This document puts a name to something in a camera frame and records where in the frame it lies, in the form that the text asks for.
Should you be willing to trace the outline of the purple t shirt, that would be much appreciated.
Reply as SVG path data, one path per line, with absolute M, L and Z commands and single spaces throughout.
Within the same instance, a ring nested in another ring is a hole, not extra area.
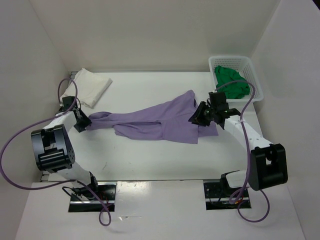
M 116 135 L 131 140 L 197 144 L 202 137 L 218 136 L 215 124 L 199 126 L 189 122 L 198 105 L 193 90 L 155 106 L 130 113 L 96 112 L 88 118 L 88 131 L 113 128 Z

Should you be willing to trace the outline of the white t shirt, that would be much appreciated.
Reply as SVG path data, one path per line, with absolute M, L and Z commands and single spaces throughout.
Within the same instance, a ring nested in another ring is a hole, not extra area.
M 82 105 L 91 109 L 95 107 L 103 93 L 113 82 L 111 78 L 102 77 L 85 68 L 78 71 L 72 80 L 77 86 L 78 100 Z

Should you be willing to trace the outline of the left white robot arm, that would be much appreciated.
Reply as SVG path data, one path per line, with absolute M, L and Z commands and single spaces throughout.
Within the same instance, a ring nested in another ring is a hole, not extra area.
M 68 135 L 72 128 L 81 133 L 90 124 L 90 119 L 83 111 L 75 109 L 66 114 L 57 114 L 47 126 L 32 131 L 30 136 L 37 168 L 73 181 L 78 193 L 94 200 L 100 194 L 100 187 L 95 176 L 76 162 Z

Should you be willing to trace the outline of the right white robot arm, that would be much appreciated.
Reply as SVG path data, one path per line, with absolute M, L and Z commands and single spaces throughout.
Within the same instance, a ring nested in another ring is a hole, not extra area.
M 210 106 L 204 101 L 188 120 L 202 127 L 215 122 L 230 133 L 248 152 L 247 184 L 255 191 L 282 185 L 288 181 L 286 150 L 280 143 L 263 138 L 227 103 Z

